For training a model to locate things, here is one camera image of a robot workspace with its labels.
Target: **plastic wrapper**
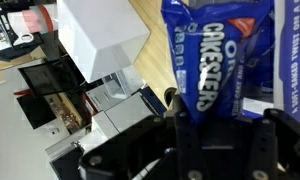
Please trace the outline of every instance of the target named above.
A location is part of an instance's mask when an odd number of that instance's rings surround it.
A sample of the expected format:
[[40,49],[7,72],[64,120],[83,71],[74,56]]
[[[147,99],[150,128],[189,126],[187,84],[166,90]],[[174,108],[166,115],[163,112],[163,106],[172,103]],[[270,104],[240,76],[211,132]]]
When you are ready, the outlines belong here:
[[247,82],[268,93],[273,91],[275,46],[273,0],[270,2],[272,3],[270,12],[247,46],[245,73]]
[[197,9],[163,0],[174,74],[194,123],[241,114],[246,47],[269,9],[268,0]]

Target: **oreo cakesters package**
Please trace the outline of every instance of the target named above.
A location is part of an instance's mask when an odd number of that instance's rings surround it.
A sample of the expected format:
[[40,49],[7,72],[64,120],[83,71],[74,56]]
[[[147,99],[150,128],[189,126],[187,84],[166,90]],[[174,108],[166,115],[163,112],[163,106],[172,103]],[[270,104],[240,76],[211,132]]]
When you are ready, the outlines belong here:
[[173,70],[194,123],[241,114],[245,50],[269,12],[269,0],[187,7],[163,0]]
[[260,87],[262,92],[273,92],[274,70],[274,2],[270,12],[261,23],[258,31],[253,34],[246,53],[246,81]]

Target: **black plastic part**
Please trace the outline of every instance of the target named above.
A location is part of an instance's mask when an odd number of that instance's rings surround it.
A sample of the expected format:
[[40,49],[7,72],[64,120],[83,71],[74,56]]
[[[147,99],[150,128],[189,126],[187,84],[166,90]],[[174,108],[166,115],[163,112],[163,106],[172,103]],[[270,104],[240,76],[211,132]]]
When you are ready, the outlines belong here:
[[31,94],[17,98],[33,129],[37,129],[57,117],[44,97],[34,98]]
[[43,64],[19,68],[21,75],[36,97],[60,92],[80,91],[85,79],[69,56]]
[[[81,166],[86,180],[131,179],[169,147],[175,147],[173,118],[149,116],[87,153]],[[102,162],[93,166],[89,160],[96,156]]]
[[53,170],[60,180],[80,180],[78,161],[82,155],[82,149],[77,147],[67,154],[50,162]]
[[279,163],[288,172],[298,172],[300,175],[300,123],[277,109],[267,109],[264,117],[276,125]]
[[172,102],[173,96],[176,93],[176,91],[177,91],[176,88],[170,87],[164,92],[164,100],[167,106],[169,106],[170,103]]
[[[202,180],[256,179],[256,172],[270,180],[300,180],[300,124],[282,111],[266,110],[252,123],[208,119],[197,127],[184,110],[158,118],[150,116],[86,154],[84,179],[131,179],[159,158],[144,179],[189,179],[195,170]],[[91,165],[96,156],[102,162]]]

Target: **wooden floor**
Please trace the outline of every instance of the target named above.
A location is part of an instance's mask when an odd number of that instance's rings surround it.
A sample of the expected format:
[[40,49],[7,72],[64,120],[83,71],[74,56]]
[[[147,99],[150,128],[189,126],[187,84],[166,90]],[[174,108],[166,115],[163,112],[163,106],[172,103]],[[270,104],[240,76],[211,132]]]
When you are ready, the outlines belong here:
[[176,87],[176,81],[172,73],[168,40],[160,13],[161,2],[161,0],[130,0],[151,32],[134,66],[164,103],[165,90]]

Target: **white device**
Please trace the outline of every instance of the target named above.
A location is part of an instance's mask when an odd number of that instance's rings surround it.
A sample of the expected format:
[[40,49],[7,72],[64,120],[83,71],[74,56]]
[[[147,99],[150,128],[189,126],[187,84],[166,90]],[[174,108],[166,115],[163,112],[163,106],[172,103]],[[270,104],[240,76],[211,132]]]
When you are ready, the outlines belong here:
[[88,83],[134,63],[150,32],[128,0],[58,0],[59,39]]

